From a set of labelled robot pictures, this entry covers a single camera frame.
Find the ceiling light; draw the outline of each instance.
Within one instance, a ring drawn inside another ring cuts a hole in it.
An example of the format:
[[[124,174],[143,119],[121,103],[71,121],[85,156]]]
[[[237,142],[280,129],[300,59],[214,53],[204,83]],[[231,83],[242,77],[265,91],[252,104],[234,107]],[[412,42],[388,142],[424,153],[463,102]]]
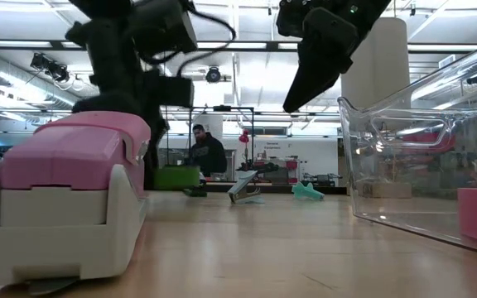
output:
[[[62,46],[67,49],[79,49],[81,46],[75,44],[74,42],[71,41],[63,41]]]
[[[281,50],[297,50],[296,42],[282,42],[279,44],[279,49]]]
[[[443,110],[443,109],[451,107],[452,105],[453,105],[452,103],[443,103],[434,107],[434,109]]]
[[[69,11],[72,7],[46,7],[39,5],[9,5],[2,3],[0,5],[0,12],[58,12],[58,11]]]
[[[425,45],[425,44],[408,44],[408,50],[412,51],[442,51],[442,52],[451,52],[451,51],[473,51],[477,50],[477,45]]]
[[[205,49],[216,49],[222,46],[225,46],[225,42],[198,42],[198,48],[201,50]],[[266,42],[231,42],[229,43],[228,48],[230,49],[266,49]]]
[[[0,47],[50,48],[49,41],[0,41]]]

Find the teal object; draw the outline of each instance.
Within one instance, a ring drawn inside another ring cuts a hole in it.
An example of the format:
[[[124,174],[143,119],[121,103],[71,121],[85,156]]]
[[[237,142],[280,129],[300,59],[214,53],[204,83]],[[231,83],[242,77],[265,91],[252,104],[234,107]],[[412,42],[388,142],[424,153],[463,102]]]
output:
[[[321,192],[314,190],[312,183],[305,187],[301,182],[297,182],[296,185],[292,186],[291,192],[294,194],[294,198],[299,200],[323,200],[324,196]]]

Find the transparent plastic container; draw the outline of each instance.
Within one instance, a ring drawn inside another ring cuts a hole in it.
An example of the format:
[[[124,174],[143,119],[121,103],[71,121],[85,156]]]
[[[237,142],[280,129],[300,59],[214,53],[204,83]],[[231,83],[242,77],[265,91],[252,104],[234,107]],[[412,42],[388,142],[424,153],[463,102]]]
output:
[[[354,214],[477,250],[477,51],[372,108],[349,101]]]

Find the table surface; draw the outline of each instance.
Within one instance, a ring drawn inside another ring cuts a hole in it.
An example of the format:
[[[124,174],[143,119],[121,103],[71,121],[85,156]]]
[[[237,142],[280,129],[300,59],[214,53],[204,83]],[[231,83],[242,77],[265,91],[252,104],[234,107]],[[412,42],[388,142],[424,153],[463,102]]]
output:
[[[151,193],[124,275],[57,297],[477,297],[477,253],[357,219],[347,196]],[[0,297],[27,297],[24,286]]]

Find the white pillar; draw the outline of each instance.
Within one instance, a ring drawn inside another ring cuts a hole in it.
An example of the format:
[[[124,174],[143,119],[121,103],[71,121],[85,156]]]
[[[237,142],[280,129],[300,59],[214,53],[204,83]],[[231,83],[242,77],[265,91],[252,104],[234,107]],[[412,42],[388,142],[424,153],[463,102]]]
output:
[[[208,106],[208,111],[212,111],[214,106],[224,104],[224,93],[227,85],[207,82],[195,82],[195,106]],[[218,140],[222,140],[224,117],[221,115],[198,115],[193,113],[193,125],[201,124],[207,132]]]
[[[410,84],[406,22],[381,17],[352,55],[341,77],[341,94],[356,108],[369,108]],[[410,108],[407,100],[399,108]]]

